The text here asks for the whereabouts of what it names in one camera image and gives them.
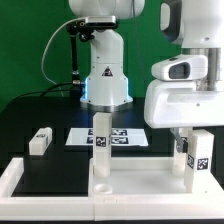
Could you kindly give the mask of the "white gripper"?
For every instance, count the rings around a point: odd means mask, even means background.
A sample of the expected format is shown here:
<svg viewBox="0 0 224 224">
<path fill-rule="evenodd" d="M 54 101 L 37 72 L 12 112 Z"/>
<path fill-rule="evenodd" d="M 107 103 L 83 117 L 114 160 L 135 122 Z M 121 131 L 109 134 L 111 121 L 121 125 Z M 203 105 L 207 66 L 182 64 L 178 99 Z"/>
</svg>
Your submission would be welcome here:
<svg viewBox="0 0 224 224">
<path fill-rule="evenodd" d="M 224 126 L 224 92 L 197 91 L 193 81 L 152 81 L 146 92 L 144 120 L 151 128 L 171 128 L 178 153 L 188 151 L 183 127 Z"/>
</svg>

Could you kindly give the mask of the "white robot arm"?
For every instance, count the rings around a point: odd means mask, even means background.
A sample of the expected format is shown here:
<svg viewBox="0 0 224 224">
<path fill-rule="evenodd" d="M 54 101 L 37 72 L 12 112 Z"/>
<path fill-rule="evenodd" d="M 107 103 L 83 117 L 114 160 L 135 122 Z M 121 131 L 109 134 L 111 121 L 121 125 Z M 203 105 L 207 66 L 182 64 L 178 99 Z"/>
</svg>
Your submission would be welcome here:
<svg viewBox="0 0 224 224">
<path fill-rule="evenodd" d="M 68 0 L 79 38 L 91 45 L 91 70 L 81 103 L 113 111 L 133 101 L 123 73 L 119 19 L 135 19 L 146 0 Z M 162 0 L 160 32 L 181 53 L 155 63 L 144 120 L 169 128 L 224 126 L 224 0 Z"/>
</svg>

